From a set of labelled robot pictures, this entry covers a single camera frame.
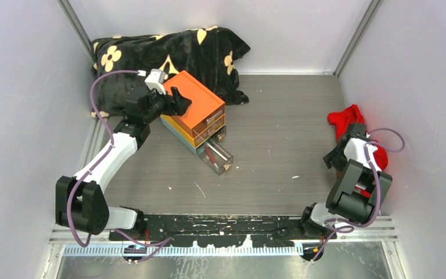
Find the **orange drawer organizer box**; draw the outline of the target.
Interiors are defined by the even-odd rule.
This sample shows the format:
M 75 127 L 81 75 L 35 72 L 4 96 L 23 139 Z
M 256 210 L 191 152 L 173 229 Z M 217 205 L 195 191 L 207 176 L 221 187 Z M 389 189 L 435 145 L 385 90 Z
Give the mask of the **orange drawer organizer box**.
M 204 151 L 204 143 L 226 124 L 225 102 L 187 71 L 170 78 L 164 87 L 170 95 L 176 87 L 192 103 L 183 116 L 161 115 L 161 122 L 192 153 L 199 155 Z

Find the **small drawer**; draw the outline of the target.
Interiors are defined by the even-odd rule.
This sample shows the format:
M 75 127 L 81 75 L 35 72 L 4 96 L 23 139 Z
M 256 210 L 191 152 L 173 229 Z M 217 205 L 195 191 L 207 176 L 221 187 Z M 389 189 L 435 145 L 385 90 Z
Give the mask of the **small drawer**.
M 212 136 L 211 139 L 216 142 L 219 143 L 222 140 L 224 140 L 224 138 L 226 137 L 226 126 L 222 126 L 217 132 L 215 132 Z
M 224 161 L 222 160 L 213 150 L 213 154 L 214 157 L 217 161 L 217 165 L 219 167 L 219 169 L 216 169 L 210 162 L 208 156 L 207 156 L 207 152 L 205 150 L 205 145 L 208 144 L 217 144 L 219 145 L 222 150 L 225 152 L 225 154 L 229 157 L 228 161 Z M 233 155 L 230 154 L 226 149 L 224 149 L 219 143 L 214 142 L 212 139 L 209 139 L 208 141 L 206 141 L 202 147 L 202 152 L 198 155 L 198 157 L 212 170 L 215 172 L 215 174 L 221 176 L 223 173 L 225 173 L 226 171 L 228 171 L 231 166 L 233 165 Z

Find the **white silver pencil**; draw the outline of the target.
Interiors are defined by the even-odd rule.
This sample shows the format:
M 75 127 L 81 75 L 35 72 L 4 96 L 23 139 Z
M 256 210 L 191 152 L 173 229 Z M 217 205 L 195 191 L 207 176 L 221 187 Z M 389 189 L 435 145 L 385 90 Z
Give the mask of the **white silver pencil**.
M 229 157 L 225 154 L 222 148 L 217 144 L 208 144 L 210 147 L 222 160 L 228 161 Z

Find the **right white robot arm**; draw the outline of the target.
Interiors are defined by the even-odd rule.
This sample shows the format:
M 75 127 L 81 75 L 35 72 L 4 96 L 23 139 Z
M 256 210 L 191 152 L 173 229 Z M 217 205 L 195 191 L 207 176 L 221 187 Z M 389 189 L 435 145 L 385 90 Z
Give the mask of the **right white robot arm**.
M 298 225 L 302 236 L 312 239 L 334 230 L 349 233 L 377 213 L 393 182 L 374 158 L 379 147 L 372 143 L 366 125 L 353 123 L 337 145 L 323 157 L 337 180 L 324 203 L 307 206 Z

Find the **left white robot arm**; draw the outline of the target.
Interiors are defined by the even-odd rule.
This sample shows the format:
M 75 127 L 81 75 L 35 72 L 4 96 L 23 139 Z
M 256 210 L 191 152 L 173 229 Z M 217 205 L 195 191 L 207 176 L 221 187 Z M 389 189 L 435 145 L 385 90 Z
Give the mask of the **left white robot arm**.
M 106 146 L 75 175 L 58 179 L 56 224 L 74 232 L 98 235 L 104 230 L 115 230 L 133 240 L 141 239 L 147 229 L 143 211 L 108 206 L 106 187 L 127 159 L 145 143 L 151 122 L 161 115 L 183 116 L 191 104 L 177 87 L 171 87 L 163 95 L 155 89 L 135 89 Z

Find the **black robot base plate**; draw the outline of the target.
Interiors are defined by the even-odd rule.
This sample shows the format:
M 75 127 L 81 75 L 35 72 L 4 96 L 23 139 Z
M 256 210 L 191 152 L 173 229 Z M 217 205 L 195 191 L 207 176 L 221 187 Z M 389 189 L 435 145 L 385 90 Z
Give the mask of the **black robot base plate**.
M 323 241 L 331 230 L 301 216 L 166 215 L 146 214 L 133 229 L 112 231 L 111 241 L 131 237 L 137 241 L 161 242 L 174 247 L 240 247 L 250 238 L 254 248 L 287 247 L 306 240 Z

